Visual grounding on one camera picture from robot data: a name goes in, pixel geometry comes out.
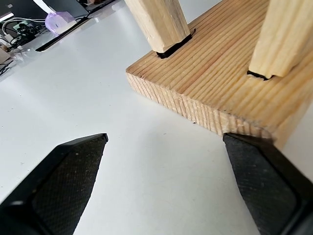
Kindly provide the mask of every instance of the wooden board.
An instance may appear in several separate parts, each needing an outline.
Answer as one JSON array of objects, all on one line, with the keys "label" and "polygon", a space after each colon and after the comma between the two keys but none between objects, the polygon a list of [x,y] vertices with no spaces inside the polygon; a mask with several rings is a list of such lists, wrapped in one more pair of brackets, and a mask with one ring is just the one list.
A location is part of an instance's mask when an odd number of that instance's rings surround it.
[{"label": "wooden board", "polygon": [[268,0],[224,0],[190,23],[193,39],[160,59],[151,51],[127,68],[132,88],[222,135],[273,139],[282,147],[313,96],[313,52],[286,77],[247,75]]}]

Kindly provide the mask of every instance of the black foam pad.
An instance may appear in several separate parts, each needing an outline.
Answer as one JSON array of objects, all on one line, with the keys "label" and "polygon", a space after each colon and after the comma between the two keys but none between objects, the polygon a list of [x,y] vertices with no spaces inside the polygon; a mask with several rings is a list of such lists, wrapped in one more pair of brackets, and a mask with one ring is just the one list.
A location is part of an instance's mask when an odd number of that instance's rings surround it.
[{"label": "black foam pad", "polygon": [[107,141],[99,134],[57,146],[0,205],[0,234],[73,234]]},{"label": "black foam pad", "polygon": [[231,133],[223,140],[260,234],[312,235],[312,183],[266,140]]}]

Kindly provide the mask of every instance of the white tabletop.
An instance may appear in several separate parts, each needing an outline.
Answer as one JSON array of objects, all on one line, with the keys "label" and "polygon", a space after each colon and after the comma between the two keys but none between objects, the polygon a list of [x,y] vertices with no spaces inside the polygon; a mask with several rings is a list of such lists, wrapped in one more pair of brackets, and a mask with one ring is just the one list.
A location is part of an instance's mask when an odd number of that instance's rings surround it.
[{"label": "white tabletop", "polygon": [[[180,0],[190,22],[217,0]],[[0,201],[58,144],[107,133],[76,235],[257,235],[222,138],[131,90],[150,47],[123,1],[0,78]],[[313,108],[284,148],[311,180]]]}]

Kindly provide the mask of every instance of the wooden block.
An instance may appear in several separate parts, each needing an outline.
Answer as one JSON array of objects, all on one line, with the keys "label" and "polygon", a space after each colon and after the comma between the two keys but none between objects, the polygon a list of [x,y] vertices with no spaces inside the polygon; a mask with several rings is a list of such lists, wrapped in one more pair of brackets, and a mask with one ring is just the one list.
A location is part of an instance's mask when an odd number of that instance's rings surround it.
[{"label": "wooden block", "polygon": [[189,34],[178,0],[125,0],[152,50],[163,53]]},{"label": "wooden block", "polygon": [[313,96],[313,52],[286,76],[247,75],[268,0],[224,0],[190,23],[193,39],[167,59],[151,51],[127,68],[132,88],[222,135],[282,147]]},{"label": "wooden block", "polygon": [[312,0],[270,0],[249,70],[286,76],[312,46],[312,12]]}]

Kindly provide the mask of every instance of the wooden leg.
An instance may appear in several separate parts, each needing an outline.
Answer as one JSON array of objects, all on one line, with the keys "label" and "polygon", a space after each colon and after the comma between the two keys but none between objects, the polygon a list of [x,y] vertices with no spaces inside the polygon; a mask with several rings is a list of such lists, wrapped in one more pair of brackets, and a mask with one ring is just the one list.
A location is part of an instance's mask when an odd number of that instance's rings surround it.
[{"label": "wooden leg", "polygon": [[152,50],[164,53],[190,30],[178,0],[126,0]]},{"label": "wooden leg", "polygon": [[271,78],[298,64],[313,31],[313,0],[270,0],[249,70]]}]

